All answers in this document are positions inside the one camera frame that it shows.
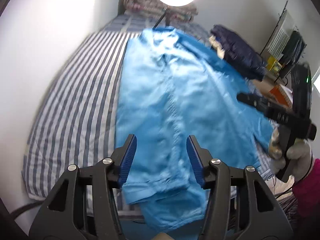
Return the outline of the right forearm in pink sleeve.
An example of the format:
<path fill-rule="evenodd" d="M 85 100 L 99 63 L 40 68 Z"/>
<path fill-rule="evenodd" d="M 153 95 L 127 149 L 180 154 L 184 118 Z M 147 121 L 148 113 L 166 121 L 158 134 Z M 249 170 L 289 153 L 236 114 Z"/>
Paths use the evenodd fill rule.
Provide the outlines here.
<path fill-rule="evenodd" d="M 316 159 L 311 172 L 293 187 L 301 217 L 319 215 L 319 190 L 319 159 Z"/>

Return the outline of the right hand in grey glove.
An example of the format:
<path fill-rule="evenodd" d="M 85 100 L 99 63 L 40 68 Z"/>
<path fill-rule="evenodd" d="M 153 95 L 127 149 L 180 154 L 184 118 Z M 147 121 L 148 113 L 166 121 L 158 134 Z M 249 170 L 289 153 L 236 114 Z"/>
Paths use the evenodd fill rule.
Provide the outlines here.
<path fill-rule="evenodd" d="M 273 174 L 277 174 L 285 168 L 286 161 L 280 149 L 279 132 L 275 128 L 269 142 L 268 155 L 271 158 L 270 167 Z M 313 157 L 310 144 L 306 140 L 296 139 L 295 143 L 287 150 L 286 156 L 294 162 L 294 167 L 290 172 L 294 176 L 295 182 L 299 182 L 311 172 L 315 159 Z"/>

